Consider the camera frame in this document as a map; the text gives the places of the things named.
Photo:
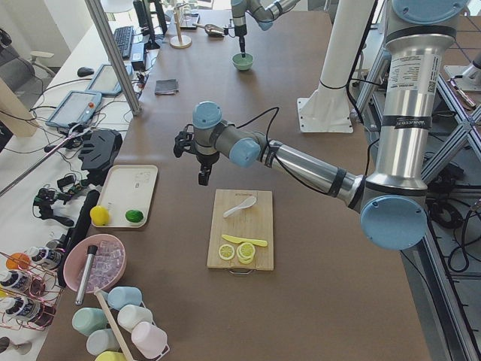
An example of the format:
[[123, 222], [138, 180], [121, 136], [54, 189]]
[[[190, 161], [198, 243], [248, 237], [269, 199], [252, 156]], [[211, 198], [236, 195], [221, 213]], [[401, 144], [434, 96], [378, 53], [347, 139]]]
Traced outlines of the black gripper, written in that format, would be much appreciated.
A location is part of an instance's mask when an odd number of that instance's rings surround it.
[[218, 153], [213, 153], [210, 155], [198, 154], [196, 156], [196, 159], [200, 163], [198, 183], [200, 185], [208, 184], [212, 167], [219, 160], [219, 154]]
[[246, 57], [246, 51], [245, 51], [245, 36], [242, 35], [239, 37], [239, 44], [240, 44], [240, 55], [242, 57]]

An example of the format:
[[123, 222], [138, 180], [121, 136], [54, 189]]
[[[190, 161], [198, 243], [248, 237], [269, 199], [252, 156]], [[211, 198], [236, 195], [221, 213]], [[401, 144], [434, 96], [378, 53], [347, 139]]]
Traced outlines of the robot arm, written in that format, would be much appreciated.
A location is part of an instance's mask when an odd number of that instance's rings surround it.
[[258, 23], [259, 27], [266, 31], [272, 27], [274, 21], [289, 12], [298, 3], [298, 0], [272, 1], [264, 7], [258, 0], [231, 0], [231, 15], [234, 25], [234, 36], [239, 39], [240, 54], [246, 57], [245, 36], [247, 35], [246, 14]]
[[317, 193], [342, 200], [358, 212], [366, 238], [404, 250], [428, 231], [422, 162], [443, 54], [453, 44], [462, 1], [393, 1], [386, 46], [390, 70], [375, 166], [353, 174], [303, 153], [265, 133], [247, 132], [223, 119], [218, 104], [199, 103], [192, 115], [190, 149], [207, 184], [220, 156], [241, 167], [262, 162]]

